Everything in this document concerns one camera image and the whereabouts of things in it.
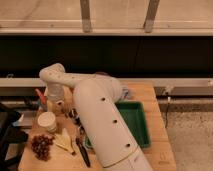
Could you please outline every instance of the green tray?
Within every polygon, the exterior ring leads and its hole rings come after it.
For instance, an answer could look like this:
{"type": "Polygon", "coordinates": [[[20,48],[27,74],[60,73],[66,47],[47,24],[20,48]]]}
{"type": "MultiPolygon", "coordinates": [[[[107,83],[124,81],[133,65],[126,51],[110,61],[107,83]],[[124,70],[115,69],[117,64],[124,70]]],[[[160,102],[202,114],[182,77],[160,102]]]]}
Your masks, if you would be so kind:
{"type": "MultiPolygon", "coordinates": [[[[146,125],[143,105],[140,102],[118,102],[115,105],[121,113],[138,145],[141,148],[149,147],[151,142],[146,125]]],[[[87,148],[92,148],[92,145],[87,137],[85,139],[85,146],[87,148]]]]}

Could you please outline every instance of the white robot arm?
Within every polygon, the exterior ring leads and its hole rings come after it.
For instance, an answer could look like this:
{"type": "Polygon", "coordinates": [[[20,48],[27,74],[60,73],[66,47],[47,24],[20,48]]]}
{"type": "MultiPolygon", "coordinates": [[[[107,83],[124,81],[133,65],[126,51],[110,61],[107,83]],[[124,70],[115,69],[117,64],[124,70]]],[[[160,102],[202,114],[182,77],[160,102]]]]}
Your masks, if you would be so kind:
{"type": "Polygon", "coordinates": [[[39,75],[53,101],[63,99],[62,85],[74,88],[75,109],[105,171],[152,171],[114,105],[122,95],[116,78],[65,73],[61,64],[44,68],[39,75]]]}

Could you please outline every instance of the wooden table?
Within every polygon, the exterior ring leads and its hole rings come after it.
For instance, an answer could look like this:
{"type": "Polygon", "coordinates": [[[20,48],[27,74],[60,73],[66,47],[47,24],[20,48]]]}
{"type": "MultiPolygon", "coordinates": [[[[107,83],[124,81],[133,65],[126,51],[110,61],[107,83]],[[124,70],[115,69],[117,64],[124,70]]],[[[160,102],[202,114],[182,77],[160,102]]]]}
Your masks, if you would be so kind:
{"type": "MultiPolygon", "coordinates": [[[[151,147],[143,149],[148,161],[155,171],[175,171],[176,164],[173,152],[169,143],[163,119],[159,110],[158,102],[155,96],[152,84],[147,82],[128,82],[123,81],[127,85],[133,95],[134,101],[140,101],[144,106],[148,130],[151,138],[151,147]]],[[[60,127],[68,129],[71,137],[75,137],[75,126],[69,118],[64,116],[57,117],[60,127]]],[[[43,128],[37,125],[37,118],[34,121],[32,129],[29,133],[30,137],[35,134],[45,133],[43,128]]],[[[24,153],[19,164],[19,171],[92,171],[102,170],[95,153],[92,150],[88,151],[91,161],[91,168],[87,168],[82,160],[78,148],[74,145],[77,152],[76,156],[70,155],[68,152],[53,145],[51,146],[51,159],[47,162],[36,159],[34,153],[30,149],[28,141],[24,153]]]]}

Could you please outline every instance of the grape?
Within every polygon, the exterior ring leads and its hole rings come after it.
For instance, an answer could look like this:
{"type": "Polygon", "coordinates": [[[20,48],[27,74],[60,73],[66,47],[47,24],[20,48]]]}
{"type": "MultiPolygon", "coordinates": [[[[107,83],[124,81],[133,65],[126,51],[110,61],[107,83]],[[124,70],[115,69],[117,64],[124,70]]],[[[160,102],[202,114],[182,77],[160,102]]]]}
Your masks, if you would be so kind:
{"type": "Polygon", "coordinates": [[[47,137],[44,134],[36,135],[31,142],[31,149],[39,160],[47,161],[49,157],[50,145],[53,144],[54,137],[47,137]]]}

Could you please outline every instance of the white container lid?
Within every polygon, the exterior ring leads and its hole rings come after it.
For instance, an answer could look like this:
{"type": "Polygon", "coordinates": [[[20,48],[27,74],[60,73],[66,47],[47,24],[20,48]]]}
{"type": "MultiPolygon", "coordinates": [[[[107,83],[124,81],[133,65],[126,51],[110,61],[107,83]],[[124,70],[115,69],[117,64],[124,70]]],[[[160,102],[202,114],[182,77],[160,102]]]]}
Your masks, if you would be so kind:
{"type": "Polygon", "coordinates": [[[51,127],[55,124],[55,115],[52,112],[44,112],[38,117],[38,124],[41,127],[51,127]]]}

